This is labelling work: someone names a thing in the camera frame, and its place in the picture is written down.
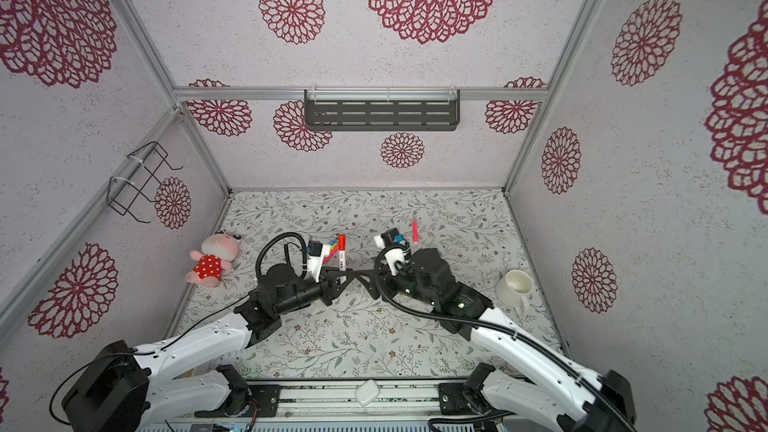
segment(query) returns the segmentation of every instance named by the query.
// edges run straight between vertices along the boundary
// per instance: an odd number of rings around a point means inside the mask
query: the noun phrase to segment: red polka dot dress
[[[192,272],[196,273],[200,279],[216,277],[221,280],[221,259],[216,255],[203,255]]]

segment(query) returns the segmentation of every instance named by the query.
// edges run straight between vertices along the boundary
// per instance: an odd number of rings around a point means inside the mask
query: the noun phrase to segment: black cable
[[[486,415],[477,415],[475,417],[464,418],[464,419],[437,417],[434,419],[429,419],[427,421],[427,427],[429,427],[429,429],[432,432],[442,432],[442,430],[435,427],[435,424],[451,424],[451,425],[475,424],[477,422],[485,422],[486,420],[500,419],[502,417],[507,417],[508,415],[514,415],[514,412],[510,412],[508,410],[496,410],[495,412],[488,412]]]
[[[62,389],[62,387],[64,386],[64,384],[66,384],[67,382],[69,382],[69,380],[70,380],[72,377],[74,377],[74,376],[77,374],[77,372],[79,372],[80,370],[83,370],[83,369],[85,369],[86,367],[88,367],[88,366],[90,366],[90,365],[93,365],[93,364],[95,364],[96,362],[99,362],[100,360],[104,360],[104,359],[106,359],[106,358],[110,358],[110,357],[117,357],[117,356],[120,356],[120,355],[152,355],[153,353],[154,353],[154,352],[144,352],[144,353],[141,353],[141,354],[128,354],[128,353],[125,353],[125,352],[114,352],[113,354],[107,354],[107,355],[104,355],[104,356],[102,356],[102,357],[99,357],[99,358],[96,358],[96,359],[94,359],[94,360],[91,360],[91,361],[90,361],[90,362],[88,362],[86,365],[84,365],[84,366],[80,367],[79,369],[75,370],[74,372],[72,372],[72,373],[69,375],[69,377],[67,377],[66,379],[63,379],[63,381],[62,381],[62,382],[61,382],[61,383],[58,385],[58,387],[56,387],[56,390],[54,390],[54,391],[53,391],[53,395],[51,396],[51,401],[50,401],[50,402],[48,402],[48,413],[51,415],[51,417],[53,418],[53,420],[56,420],[56,421],[57,421],[57,422],[59,422],[60,424],[64,424],[64,425],[72,425],[72,424],[70,424],[69,422],[67,422],[66,420],[62,420],[62,419],[60,419],[60,418],[56,417],[56,414],[54,414],[54,412],[53,412],[53,401],[56,399],[56,395],[58,395],[58,392],[59,392],[59,391]]]
[[[228,308],[232,307],[233,305],[235,305],[237,302],[240,302],[241,300],[243,300],[244,298],[247,298],[247,297],[248,297],[248,295],[246,294],[246,295],[244,295],[243,297],[241,297],[241,298],[238,298],[238,299],[237,299],[235,302],[232,302],[231,304],[229,304],[229,305],[225,305],[224,307],[220,308],[220,309],[219,309],[219,310],[217,310],[216,312],[211,312],[210,314],[206,315],[205,317],[203,317],[203,318],[202,318],[202,319],[200,319],[199,321],[197,321],[197,322],[195,322],[194,324],[192,324],[192,327],[188,328],[188,329],[187,329],[187,331],[185,331],[185,332],[184,332],[182,335],[180,335],[180,336],[176,337],[176,339],[174,339],[172,342],[170,342],[170,344],[168,344],[168,345],[164,345],[163,347],[161,347],[161,348],[160,348],[160,350],[165,350],[165,349],[167,349],[168,347],[170,347],[171,345],[173,345],[173,344],[177,343],[179,340],[181,340],[181,338],[182,338],[183,336],[185,336],[185,335],[187,335],[189,332],[193,331],[193,330],[194,330],[194,328],[196,328],[196,327],[197,327],[197,325],[199,325],[199,324],[200,324],[200,322],[204,321],[205,319],[207,319],[207,318],[208,318],[208,317],[210,317],[211,315],[216,315],[216,314],[218,314],[219,312],[223,312],[223,311],[227,310]],[[154,353],[154,352],[148,352],[148,353],[146,353],[146,354],[140,354],[140,355],[152,355],[153,353]]]
[[[379,255],[376,256],[376,262],[374,264],[375,270],[380,269],[380,263],[382,258],[384,257],[384,254],[389,252],[390,250],[393,250],[395,248],[401,248],[405,250],[405,247],[399,245],[399,244],[391,244],[384,247],[380,252]],[[554,352],[552,352],[549,348],[541,345],[539,342],[530,339],[529,337],[525,335],[520,335],[517,331],[506,328],[502,325],[496,325],[491,322],[485,322],[485,321],[479,321],[476,319],[471,318],[460,318],[460,317],[454,317],[452,315],[444,315],[444,314],[434,314],[429,312],[421,312],[417,311],[415,309],[406,307],[403,304],[400,304],[399,302],[396,302],[395,299],[389,295],[388,291],[384,289],[384,287],[381,284],[381,275],[378,273],[373,274],[373,280],[375,281],[376,289],[379,290],[379,293],[384,298],[385,302],[389,302],[394,308],[398,309],[400,312],[406,312],[407,314],[413,315],[415,317],[424,318],[427,320],[433,320],[433,321],[444,321],[444,322],[454,322],[456,324],[467,324],[471,325],[472,327],[484,327],[489,328],[493,331],[502,332],[503,334],[509,335],[513,341],[521,341],[527,346],[531,347],[533,350],[536,350],[552,362],[554,362],[558,367],[560,367],[562,370],[565,371],[566,374],[568,374],[573,379],[576,379],[579,385],[583,386],[585,389],[587,389],[593,396],[595,396],[597,399],[599,399],[603,404],[605,404],[606,408],[609,409],[609,411],[617,418],[617,420],[621,423],[621,425],[626,428],[629,432],[637,432],[637,430],[634,428],[634,426],[629,422],[629,420],[624,416],[624,414],[621,413],[621,411],[616,408],[616,406],[610,402],[605,396],[602,395],[600,390],[598,390],[595,386],[593,386],[589,380],[581,377],[581,375],[573,369],[570,365],[566,364],[560,357],[558,357]]]
[[[285,245],[283,245],[283,254],[286,256],[286,264],[290,265],[290,256],[288,255],[288,244],[295,245],[296,248],[299,249],[299,252],[301,252],[301,245],[296,244],[295,242],[287,242]]]
[[[259,252],[259,256],[256,258],[256,266],[255,266],[255,272],[256,272],[256,280],[261,281],[261,261],[264,260],[264,257],[266,256],[266,253],[272,248],[273,245],[277,244],[284,238],[288,237],[294,237],[299,239],[299,244],[301,244],[301,260],[302,260],[302,267],[301,267],[301,277],[306,277],[306,242],[304,242],[304,237],[301,236],[298,232],[283,232],[282,234],[274,237],[272,240],[266,243],[264,245],[264,248],[261,249],[261,252]]]

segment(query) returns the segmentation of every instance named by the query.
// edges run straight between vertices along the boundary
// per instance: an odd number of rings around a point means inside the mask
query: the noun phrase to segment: pink marker
[[[418,244],[418,224],[416,223],[416,212],[413,213],[413,245]]]

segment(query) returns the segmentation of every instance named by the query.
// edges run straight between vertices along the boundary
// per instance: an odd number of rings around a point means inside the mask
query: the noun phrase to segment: marker
[[[339,235],[339,270],[346,271],[346,235]]]
[[[413,213],[413,245],[418,245],[418,224],[416,224],[416,212]]]

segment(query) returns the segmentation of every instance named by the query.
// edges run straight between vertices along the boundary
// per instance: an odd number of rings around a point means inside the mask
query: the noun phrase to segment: stuffed toy
[[[232,261],[240,248],[238,238],[239,235],[227,235],[222,232],[206,238],[200,246],[202,252],[190,252],[190,257],[197,261],[197,265],[187,274],[187,282],[201,287],[216,287],[221,281],[221,276],[232,270]]]

